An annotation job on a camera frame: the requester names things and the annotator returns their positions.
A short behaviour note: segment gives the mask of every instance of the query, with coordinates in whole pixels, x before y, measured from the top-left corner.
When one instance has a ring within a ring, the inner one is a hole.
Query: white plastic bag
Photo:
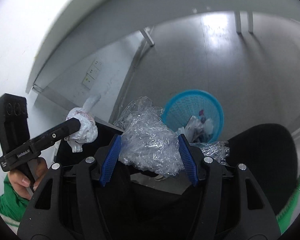
[[[98,136],[98,129],[96,127],[96,122],[91,114],[89,114],[91,108],[100,101],[101,95],[97,94],[96,96],[90,96],[86,102],[83,104],[83,107],[75,107],[72,109],[66,120],[70,118],[76,118],[80,121],[80,130],[67,136],[65,138],[68,141],[68,144],[72,148],[72,152],[82,152],[82,145],[85,143],[93,142]]]

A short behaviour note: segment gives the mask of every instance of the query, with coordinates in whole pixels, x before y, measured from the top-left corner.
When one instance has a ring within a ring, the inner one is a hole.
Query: green jacket
[[[4,194],[0,196],[0,215],[12,227],[18,227],[29,201],[12,188],[8,176],[3,181]]]

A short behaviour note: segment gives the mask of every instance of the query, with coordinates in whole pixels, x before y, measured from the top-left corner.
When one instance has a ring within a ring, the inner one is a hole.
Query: human hand
[[[47,163],[44,158],[39,157],[38,158],[38,165],[35,170],[35,174],[38,176],[38,179],[33,185],[33,189],[36,190],[39,183],[43,179],[43,177],[46,175],[48,171]],[[19,170],[11,170],[8,172],[8,178],[9,181],[15,190],[15,192],[22,198],[25,198],[27,200],[31,199],[31,196],[29,192],[27,191],[27,187],[30,186],[30,180]]]

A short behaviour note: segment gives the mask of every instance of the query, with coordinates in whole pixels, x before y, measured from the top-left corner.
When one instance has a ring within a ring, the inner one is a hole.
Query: person's leg
[[[229,147],[227,163],[246,164],[278,214],[297,180],[297,152],[289,131],[279,124],[257,125],[231,138]]]

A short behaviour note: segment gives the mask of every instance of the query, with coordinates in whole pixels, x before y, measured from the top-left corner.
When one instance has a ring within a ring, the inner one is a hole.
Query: transparent plastic bag
[[[66,120],[70,118],[76,118],[80,121],[80,130],[67,136],[65,140],[72,148],[72,152],[82,152],[82,145],[85,143],[93,142],[98,136],[98,129],[96,122],[91,114],[89,114],[91,108],[101,99],[101,95],[89,97],[83,107],[75,107],[72,109]]]
[[[142,171],[175,176],[183,169],[178,136],[161,121],[162,107],[147,97],[131,102],[114,124],[125,129],[121,135],[119,161]]]
[[[226,157],[230,153],[228,142],[190,143],[190,145],[200,148],[204,156],[209,156],[220,164],[227,165]]]

